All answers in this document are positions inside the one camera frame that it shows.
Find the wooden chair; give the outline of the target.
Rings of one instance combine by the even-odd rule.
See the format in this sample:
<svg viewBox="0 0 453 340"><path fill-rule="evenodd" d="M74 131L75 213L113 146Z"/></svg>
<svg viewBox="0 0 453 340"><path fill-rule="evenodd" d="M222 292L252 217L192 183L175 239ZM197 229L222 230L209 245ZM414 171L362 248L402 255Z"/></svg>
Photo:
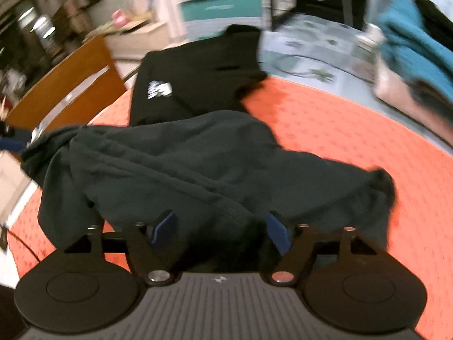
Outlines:
<svg viewBox="0 0 453 340"><path fill-rule="evenodd" d="M126 92L111 52L100 35L84 43L41 78L8 113L5 122L12 127L34 130L71 91L97 73L101 75L94 83L76 96L44 130L88 124Z"/></svg>

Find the dark green zip garment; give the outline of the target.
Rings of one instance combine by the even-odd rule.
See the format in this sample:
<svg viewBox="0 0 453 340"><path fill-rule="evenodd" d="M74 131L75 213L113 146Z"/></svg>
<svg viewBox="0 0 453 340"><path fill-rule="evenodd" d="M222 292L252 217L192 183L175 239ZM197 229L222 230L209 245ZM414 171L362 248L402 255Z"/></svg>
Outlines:
<svg viewBox="0 0 453 340"><path fill-rule="evenodd" d="M262 121L222 110L137 127L47 133L22 154L42 190L39 224L58 249L100 221L121 230L175 214L156 253L172 270L264 268L277 254L266 219L324 232L359 229L387 245L390 175L283 149Z"/></svg>

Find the orange patterned table cloth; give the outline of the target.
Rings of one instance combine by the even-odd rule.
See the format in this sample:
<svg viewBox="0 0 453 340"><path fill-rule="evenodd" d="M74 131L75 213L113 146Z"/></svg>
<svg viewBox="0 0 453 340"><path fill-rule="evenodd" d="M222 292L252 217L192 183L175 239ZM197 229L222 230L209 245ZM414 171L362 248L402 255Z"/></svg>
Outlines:
<svg viewBox="0 0 453 340"><path fill-rule="evenodd" d="M452 155L386 116L325 91L268 78L244 99L289 150L383 168L396 185L388 251L423 281L417 325L426 339L452 337Z"/></svg>

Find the floral light tablecloth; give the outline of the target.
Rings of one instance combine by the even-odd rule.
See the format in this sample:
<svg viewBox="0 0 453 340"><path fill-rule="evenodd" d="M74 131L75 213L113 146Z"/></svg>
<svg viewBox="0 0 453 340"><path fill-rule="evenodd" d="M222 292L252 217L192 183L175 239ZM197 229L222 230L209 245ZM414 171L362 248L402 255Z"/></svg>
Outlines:
<svg viewBox="0 0 453 340"><path fill-rule="evenodd" d="M363 32L343 23L296 14L260 39L259 63L269 75L333 94L349 82L374 82L374 54L359 39Z"/></svg>

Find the teal knitted sweater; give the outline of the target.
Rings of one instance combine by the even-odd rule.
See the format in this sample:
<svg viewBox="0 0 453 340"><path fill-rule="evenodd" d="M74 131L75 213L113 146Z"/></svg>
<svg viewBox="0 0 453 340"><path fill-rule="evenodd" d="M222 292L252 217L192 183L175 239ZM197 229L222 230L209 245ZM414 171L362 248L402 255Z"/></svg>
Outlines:
<svg viewBox="0 0 453 340"><path fill-rule="evenodd" d="M392 0L380 15L380 53L391 70L417 88L426 86L452 103L452 51L425 30L412 0Z"/></svg>

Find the black garment white logo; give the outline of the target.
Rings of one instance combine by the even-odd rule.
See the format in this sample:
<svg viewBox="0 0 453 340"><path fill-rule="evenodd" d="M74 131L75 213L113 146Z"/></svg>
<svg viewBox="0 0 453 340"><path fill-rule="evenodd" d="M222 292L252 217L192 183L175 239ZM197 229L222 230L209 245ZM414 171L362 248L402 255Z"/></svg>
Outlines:
<svg viewBox="0 0 453 340"><path fill-rule="evenodd" d="M131 97L131 126L244 111L242 99L267 77L257 61L261 31L230 25L220 35L148 52Z"/></svg>

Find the pink folded sweater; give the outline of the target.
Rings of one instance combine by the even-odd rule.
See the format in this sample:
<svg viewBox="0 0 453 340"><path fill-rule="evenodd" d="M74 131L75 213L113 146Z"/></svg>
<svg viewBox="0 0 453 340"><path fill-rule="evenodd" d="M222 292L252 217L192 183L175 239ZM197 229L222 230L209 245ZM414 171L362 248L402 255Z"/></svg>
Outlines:
<svg viewBox="0 0 453 340"><path fill-rule="evenodd" d="M411 93L409 86L393 72L380 54L375 59L374 96L420 123L449 146L452 146L452 120L436 110L434 105L423 104Z"/></svg>

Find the black folded garment on stack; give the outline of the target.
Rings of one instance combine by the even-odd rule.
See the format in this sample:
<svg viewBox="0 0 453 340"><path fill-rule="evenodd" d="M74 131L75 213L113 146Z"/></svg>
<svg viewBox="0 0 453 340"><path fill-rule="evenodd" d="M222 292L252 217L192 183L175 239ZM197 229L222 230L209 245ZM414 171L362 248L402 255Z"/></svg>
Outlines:
<svg viewBox="0 0 453 340"><path fill-rule="evenodd" d="M429 0L414 0L428 34L450 51L453 50L453 22Z"/></svg>

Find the teal white cardboard box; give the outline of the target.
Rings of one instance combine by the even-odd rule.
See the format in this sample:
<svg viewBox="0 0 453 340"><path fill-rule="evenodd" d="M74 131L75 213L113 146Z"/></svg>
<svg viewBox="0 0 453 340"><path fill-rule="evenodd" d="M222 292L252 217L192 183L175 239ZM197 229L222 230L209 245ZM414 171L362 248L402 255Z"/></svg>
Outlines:
<svg viewBox="0 0 453 340"><path fill-rule="evenodd" d="M187 39L215 37L231 25L262 28L262 0L180 0Z"/></svg>

